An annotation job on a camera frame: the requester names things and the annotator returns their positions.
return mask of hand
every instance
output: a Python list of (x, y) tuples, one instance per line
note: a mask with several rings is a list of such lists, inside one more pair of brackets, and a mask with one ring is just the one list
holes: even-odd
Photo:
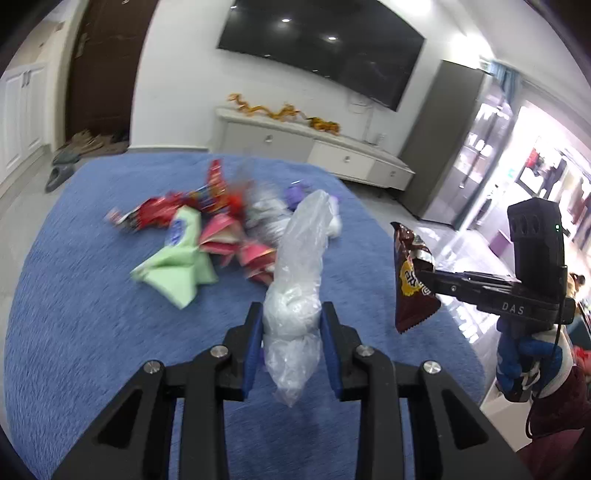
[[(539, 391), (541, 388), (540, 398), (552, 395), (560, 388), (573, 369), (573, 357), (564, 332), (560, 332), (556, 352), (552, 357), (556, 326), (547, 332), (535, 333), (517, 340), (511, 338), (507, 321), (499, 319), (496, 328), (502, 334), (497, 348), (496, 379), (503, 392), (510, 392), (514, 380), (526, 375), (533, 379), (529, 384), (533, 384), (534, 391)], [(522, 372), (519, 364), (520, 356), (534, 358), (532, 370)]]

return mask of black tv screen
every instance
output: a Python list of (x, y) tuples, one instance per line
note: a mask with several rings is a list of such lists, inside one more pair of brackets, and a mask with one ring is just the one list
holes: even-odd
[(236, 0), (217, 47), (299, 67), (397, 110), (423, 42), (378, 0)]

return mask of door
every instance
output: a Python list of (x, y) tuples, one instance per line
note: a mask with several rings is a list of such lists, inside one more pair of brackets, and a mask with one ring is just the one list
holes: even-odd
[(68, 139), (84, 129), (129, 132), (135, 75), (157, 2), (90, 0), (70, 67)]
[(25, 104), (25, 69), (6, 72), (2, 78), (2, 147), (4, 162), (0, 179), (3, 180), (24, 160), (22, 151), (21, 117)]
[(45, 115), (46, 70), (34, 66), (25, 72), (24, 101), (22, 103), (22, 151), (24, 158), (43, 145)]

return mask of blue rug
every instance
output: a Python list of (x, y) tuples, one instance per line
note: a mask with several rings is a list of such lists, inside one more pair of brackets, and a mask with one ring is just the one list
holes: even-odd
[[(236, 264), (199, 289), (179, 311), (129, 272), (164, 242), (165, 232), (123, 233), (103, 220), (170, 190), (204, 183), (207, 154), (125, 154), (83, 166), (47, 217), (25, 262), (12, 305), (4, 386), (17, 452), (40, 480), (48, 479), (76, 439), (146, 359), (166, 365), (192, 359), (243, 322), (265, 288)], [(226, 156), (231, 179), (239, 164)], [(254, 177), (282, 188), (306, 180), (339, 197), (343, 232), (324, 255), (321, 300), (334, 302), (344, 325), (393, 360), (418, 365), (436, 359), (479, 401), (483, 369), (448, 312), (417, 328), (394, 329), (392, 241), (360, 201), (323, 170), (253, 160)], [(339, 403), (326, 369), (308, 382), (293, 407), (272, 397), (261, 368), (244, 404), (226, 403), (226, 439), (233, 479), (347, 479), (355, 476), (359, 405)], [(178, 458), (178, 433), (172, 458)], [(171, 462), (171, 478), (176, 478)]]

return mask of clear plastic bag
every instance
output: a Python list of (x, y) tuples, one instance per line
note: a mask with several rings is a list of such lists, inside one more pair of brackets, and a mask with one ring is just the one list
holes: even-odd
[(251, 186), (246, 196), (245, 226), (249, 236), (268, 247), (276, 248), (291, 215), (273, 185), (257, 183)]
[(279, 244), (275, 280), (265, 297), (265, 364), (278, 399), (290, 407), (320, 360), (320, 276), (332, 218), (323, 190), (300, 203)]

